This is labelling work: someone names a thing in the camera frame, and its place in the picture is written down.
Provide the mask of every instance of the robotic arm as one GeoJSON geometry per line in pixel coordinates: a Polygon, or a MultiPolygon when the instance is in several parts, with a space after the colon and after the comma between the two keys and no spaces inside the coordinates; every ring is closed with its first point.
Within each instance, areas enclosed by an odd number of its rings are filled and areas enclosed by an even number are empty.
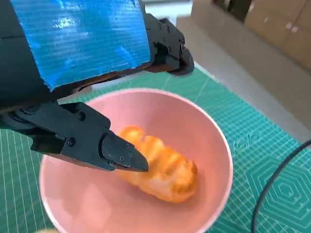
{"type": "Polygon", "coordinates": [[[193,58],[184,46],[183,34],[167,19],[157,20],[144,8],[142,14],[151,54],[149,62],[50,91],[40,77],[10,1],[0,1],[0,128],[31,137],[32,150],[81,166],[147,171],[144,156],[109,129],[108,118],[81,102],[57,102],[89,85],[142,70],[166,71],[176,76],[193,71],[193,58]]]}

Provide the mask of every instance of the cardboard box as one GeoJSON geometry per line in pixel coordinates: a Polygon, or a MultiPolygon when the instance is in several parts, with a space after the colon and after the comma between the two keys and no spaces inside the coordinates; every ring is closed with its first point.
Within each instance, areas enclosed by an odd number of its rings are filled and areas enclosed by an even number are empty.
{"type": "Polygon", "coordinates": [[[303,8],[301,15],[297,20],[297,24],[306,30],[311,31],[311,0],[309,0],[303,8]]]}
{"type": "Polygon", "coordinates": [[[245,25],[277,47],[281,47],[293,23],[281,15],[253,3],[246,17],[245,25]]]}
{"type": "Polygon", "coordinates": [[[311,32],[293,26],[282,48],[289,56],[311,69],[311,32]]]}
{"type": "Polygon", "coordinates": [[[254,2],[295,22],[307,0],[254,0],[254,2]]]}

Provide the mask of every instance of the bread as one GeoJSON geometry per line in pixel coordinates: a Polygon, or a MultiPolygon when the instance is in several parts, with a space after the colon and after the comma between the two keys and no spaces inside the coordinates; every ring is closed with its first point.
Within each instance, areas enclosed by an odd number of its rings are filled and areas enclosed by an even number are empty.
{"type": "Polygon", "coordinates": [[[148,172],[119,170],[123,179],[163,201],[178,203],[193,196],[198,173],[194,162],[166,147],[159,138],[144,137],[139,127],[126,127],[119,136],[135,145],[149,164],[148,172]]]}

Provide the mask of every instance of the black metal bracket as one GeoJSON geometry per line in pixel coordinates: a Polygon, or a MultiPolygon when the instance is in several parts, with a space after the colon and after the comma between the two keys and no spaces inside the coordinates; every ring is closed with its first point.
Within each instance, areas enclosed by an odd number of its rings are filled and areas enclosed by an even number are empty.
{"type": "Polygon", "coordinates": [[[43,103],[5,114],[0,121],[31,137],[31,149],[40,153],[108,171],[148,170],[145,157],[109,130],[110,120],[81,102],[43,103]]]}

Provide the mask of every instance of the bowl rim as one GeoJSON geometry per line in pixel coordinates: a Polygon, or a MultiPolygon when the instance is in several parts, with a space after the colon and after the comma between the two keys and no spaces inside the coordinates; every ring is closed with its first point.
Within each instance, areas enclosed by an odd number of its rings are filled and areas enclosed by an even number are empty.
{"type": "MultiPolygon", "coordinates": [[[[206,118],[208,118],[213,125],[216,127],[216,129],[218,130],[218,132],[220,133],[224,143],[225,143],[225,147],[227,149],[227,155],[228,155],[228,159],[229,159],[229,177],[228,177],[228,184],[225,190],[225,194],[221,200],[221,203],[219,204],[217,210],[215,211],[215,213],[212,215],[212,217],[206,222],[204,223],[197,231],[196,233],[204,233],[209,227],[211,227],[211,225],[217,220],[217,218],[220,216],[220,214],[222,213],[229,195],[230,195],[230,191],[231,191],[231,187],[232,187],[232,182],[233,182],[233,162],[232,162],[232,155],[231,155],[231,151],[230,151],[230,147],[229,144],[225,138],[224,133],[222,132],[222,130],[220,129],[220,127],[217,125],[217,123],[213,120],[212,117],[210,117],[201,107],[199,107],[198,105],[196,105],[194,102],[192,102],[191,100],[188,100],[178,94],[175,93],[171,93],[168,91],[164,91],[164,90],[159,90],[159,89],[153,89],[153,88],[128,88],[128,89],[123,89],[123,90],[117,90],[117,91],[112,91],[106,94],[102,94],[90,101],[87,102],[87,104],[92,104],[93,102],[97,102],[100,101],[102,99],[106,99],[106,98],[110,98],[113,96],[117,96],[117,95],[122,95],[122,94],[130,94],[130,93],[156,93],[156,94],[162,94],[162,95],[166,95],[169,97],[173,97],[175,99],[181,100],[189,105],[191,105],[192,107],[194,107],[195,109],[197,109],[198,111],[200,111],[202,114],[204,114],[204,116],[206,118]]],[[[41,160],[41,166],[40,166],[40,173],[39,173],[39,186],[40,186],[40,197],[41,197],[41,201],[43,203],[43,206],[47,212],[48,217],[50,218],[51,222],[53,223],[53,225],[56,227],[56,229],[60,232],[60,233],[68,233],[67,231],[65,231],[65,229],[59,224],[59,222],[56,220],[54,214],[52,213],[48,201],[45,198],[45,189],[44,189],[44,181],[43,181],[43,173],[45,168],[45,164],[46,164],[46,160],[47,160],[48,156],[47,155],[43,155],[42,160],[41,160]]]]}

